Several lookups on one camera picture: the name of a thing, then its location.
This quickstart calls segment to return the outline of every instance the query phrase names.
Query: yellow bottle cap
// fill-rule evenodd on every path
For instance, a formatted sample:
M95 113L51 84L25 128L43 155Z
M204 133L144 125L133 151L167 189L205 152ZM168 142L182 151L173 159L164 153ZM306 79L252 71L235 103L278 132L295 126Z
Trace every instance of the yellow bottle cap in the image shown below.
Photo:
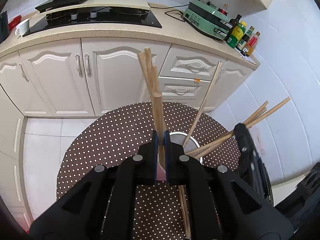
M247 27L247 24L244 21L241 21L240 24L242 24L244 27Z

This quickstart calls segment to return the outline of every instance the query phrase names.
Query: red label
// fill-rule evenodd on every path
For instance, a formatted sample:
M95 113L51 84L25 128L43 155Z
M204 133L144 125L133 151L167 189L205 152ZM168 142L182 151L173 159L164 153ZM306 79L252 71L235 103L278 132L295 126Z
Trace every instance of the red label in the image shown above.
M257 39L256 37L252 37L252 38L249 40L248 45L249 45L249 46L253 46L253 45L256 43L257 40L258 40L258 39Z

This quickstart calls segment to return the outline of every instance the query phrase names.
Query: green appliance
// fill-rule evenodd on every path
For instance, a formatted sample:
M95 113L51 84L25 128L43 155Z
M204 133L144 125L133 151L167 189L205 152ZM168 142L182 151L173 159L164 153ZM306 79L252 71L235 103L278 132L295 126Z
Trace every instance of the green appliance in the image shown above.
M183 17L197 31L214 39L224 40L232 28L228 17L215 5L200 1L190 2Z

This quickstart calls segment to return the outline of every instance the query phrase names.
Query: polka dot tablecloth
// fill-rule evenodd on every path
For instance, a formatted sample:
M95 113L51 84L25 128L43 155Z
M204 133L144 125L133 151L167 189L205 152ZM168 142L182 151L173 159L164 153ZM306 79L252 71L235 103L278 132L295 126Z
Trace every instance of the polka dot tablecloth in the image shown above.
M170 132L188 133L197 110L180 103L164 103L164 119ZM57 198L63 196L94 166L119 165L136 154L143 143L151 141L154 123L151 103L123 106L98 118L85 129L65 153L57 178ZM228 131L202 114L192 136L200 146ZM233 138L204 157L203 165L224 164L234 170L240 152ZM154 186L137 187L134 239L185 239L178 187L157 181Z

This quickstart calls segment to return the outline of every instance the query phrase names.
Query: yellow label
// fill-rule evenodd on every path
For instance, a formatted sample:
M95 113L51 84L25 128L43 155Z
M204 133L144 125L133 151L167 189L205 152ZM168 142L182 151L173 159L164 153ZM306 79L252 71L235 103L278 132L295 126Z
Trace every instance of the yellow label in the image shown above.
M237 40L239 41L239 40L242 38L242 36L244 35L244 33L243 33L243 31L241 30L240 27L236 26L236 27L233 29L231 35L234 36L234 37L236 37Z

